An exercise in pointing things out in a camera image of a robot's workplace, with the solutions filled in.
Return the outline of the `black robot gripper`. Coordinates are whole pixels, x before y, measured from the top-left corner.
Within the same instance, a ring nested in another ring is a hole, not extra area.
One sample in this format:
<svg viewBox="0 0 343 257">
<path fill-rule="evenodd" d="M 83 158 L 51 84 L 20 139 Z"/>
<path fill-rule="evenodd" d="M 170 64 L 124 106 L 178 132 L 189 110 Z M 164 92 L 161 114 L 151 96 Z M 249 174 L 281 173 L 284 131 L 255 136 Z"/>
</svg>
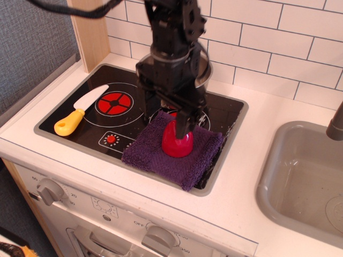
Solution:
<svg viewBox="0 0 343 257">
<path fill-rule="evenodd" d="M 174 59 L 152 52 L 136 64 L 144 123 L 163 104 L 175 109 L 176 138 L 193 131 L 206 107 L 207 53 L 191 49 Z"/>
</svg>

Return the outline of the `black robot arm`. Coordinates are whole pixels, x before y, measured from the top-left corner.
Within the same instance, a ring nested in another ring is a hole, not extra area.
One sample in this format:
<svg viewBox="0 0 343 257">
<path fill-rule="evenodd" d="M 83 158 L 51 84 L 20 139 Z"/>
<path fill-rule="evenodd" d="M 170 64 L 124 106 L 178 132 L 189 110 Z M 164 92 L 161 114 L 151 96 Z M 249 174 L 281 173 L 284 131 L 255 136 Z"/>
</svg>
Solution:
<svg viewBox="0 0 343 257">
<path fill-rule="evenodd" d="M 145 1 L 145 9 L 153 43 L 136 65 L 143 110 L 151 116 L 161 103 L 176 109 L 176 137 L 182 139 L 206 107 L 204 84 L 211 65 L 202 62 L 205 49 L 198 42 L 206 19 L 197 1 Z"/>
</svg>

